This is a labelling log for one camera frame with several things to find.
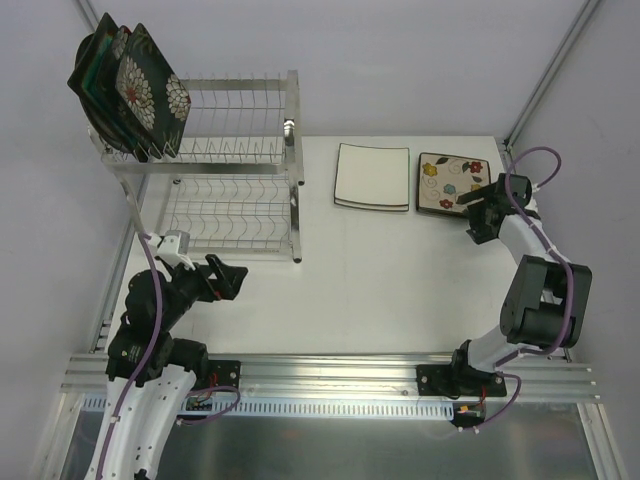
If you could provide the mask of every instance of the white table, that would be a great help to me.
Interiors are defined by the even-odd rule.
[[[341,142],[410,148],[408,213],[334,205]],[[303,149],[302,263],[221,255],[249,268],[240,295],[196,303],[174,337],[205,342],[210,353],[442,352],[497,325],[516,270],[507,249],[499,241],[476,246],[466,221],[418,214],[414,205],[420,152],[485,159],[495,179],[503,166],[492,137],[306,137]],[[165,185],[162,176],[150,180],[142,208],[147,228],[156,227]],[[147,268],[135,240],[110,338],[128,279]]]

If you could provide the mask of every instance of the red flower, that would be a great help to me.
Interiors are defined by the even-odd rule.
[[[469,170],[471,173],[480,173],[482,171],[482,164],[480,162],[471,162]]]

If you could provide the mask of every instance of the beige floral plate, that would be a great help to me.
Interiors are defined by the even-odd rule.
[[[458,196],[491,183],[486,160],[421,153],[418,165],[419,212],[463,217],[466,207],[456,204]]]

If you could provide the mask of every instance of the metal dish rack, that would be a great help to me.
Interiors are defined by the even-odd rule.
[[[190,250],[288,254],[302,261],[298,187],[304,184],[298,74],[283,78],[183,79],[191,111],[175,158],[140,163],[91,139],[145,231],[132,174],[167,177],[159,234],[190,234]]]

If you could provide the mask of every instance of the flower design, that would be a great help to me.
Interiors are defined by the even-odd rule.
[[[113,43],[111,44],[111,50],[113,51],[113,56],[116,57],[116,60],[120,60],[120,57],[124,53],[124,47],[127,45],[130,33],[131,30],[125,26],[120,27],[120,30],[116,33]]]
[[[422,170],[425,175],[429,175],[430,177],[435,177],[438,174],[438,168],[435,165],[431,165],[430,163],[425,163],[422,166]]]
[[[191,98],[185,86],[173,73],[167,81],[167,100],[171,113],[178,120],[186,121],[191,108]]]
[[[116,88],[120,96],[147,130],[153,129],[156,113],[149,82],[131,57],[125,57],[124,68],[120,68]]]
[[[469,170],[471,171],[471,173],[480,173],[482,171],[482,163],[471,162],[469,164]]]

